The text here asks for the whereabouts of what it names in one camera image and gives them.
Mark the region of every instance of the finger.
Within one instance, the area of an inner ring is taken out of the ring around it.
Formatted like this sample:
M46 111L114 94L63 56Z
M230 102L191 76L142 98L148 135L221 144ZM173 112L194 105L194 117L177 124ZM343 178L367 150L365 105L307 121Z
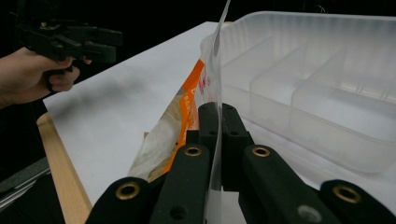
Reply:
M84 63L85 64L91 64L92 63L92 60L90 60L90 59L87 59L87 57L83 57L83 61L84 61Z
M52 85L73 83L79 76L79 69L73 67L72 72L64 71L63 74L52 75L49 77L49 83Z
M70 91L79 76L79 69L73 67L73 72L64 72L63 75L52 75L49 84L53 91Z
M42 55L35 55L30 57L29 64L31 67L41 71L65 69L72 65L73 58L68 57L62 62L57 62Z

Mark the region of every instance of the white table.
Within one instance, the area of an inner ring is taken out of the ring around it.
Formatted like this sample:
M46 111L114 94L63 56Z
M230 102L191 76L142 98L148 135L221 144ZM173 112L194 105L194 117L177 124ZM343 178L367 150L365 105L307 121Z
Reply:
M144 132L158 122L199 59L201 40L216 25L205 22L45 100L92 204L110 184L127 175ZM245 123L257 144L277 149L309 185L318 188L326 179L344 178L396 214L396 166L379 175L352 173ZM244 223L236 197L224 194L223 223Z

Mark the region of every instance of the translucent plastic container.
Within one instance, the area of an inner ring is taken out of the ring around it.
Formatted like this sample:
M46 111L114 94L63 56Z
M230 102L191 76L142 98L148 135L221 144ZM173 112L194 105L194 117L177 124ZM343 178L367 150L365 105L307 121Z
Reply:
M348 169L396 162L396 19L256 12L221 31L223 102Z

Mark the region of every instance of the wooden edge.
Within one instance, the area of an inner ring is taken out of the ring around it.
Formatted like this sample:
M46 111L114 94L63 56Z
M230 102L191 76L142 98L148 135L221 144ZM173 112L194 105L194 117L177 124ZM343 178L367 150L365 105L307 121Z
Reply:
M56 131L50 113L37 120L66 224L85 223L92 205Z

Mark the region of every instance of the human hand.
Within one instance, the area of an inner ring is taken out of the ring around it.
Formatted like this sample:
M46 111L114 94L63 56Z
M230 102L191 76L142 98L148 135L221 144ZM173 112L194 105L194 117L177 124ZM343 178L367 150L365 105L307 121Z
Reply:
M62 70L71 66L72 58L56 62L38 55L27 48L21 48L0 58L0 108L8 105L24 104L38 100L50 93L43 73ZM63 74L51 75L49 83L54 91L70 91L79 76L79 69Z

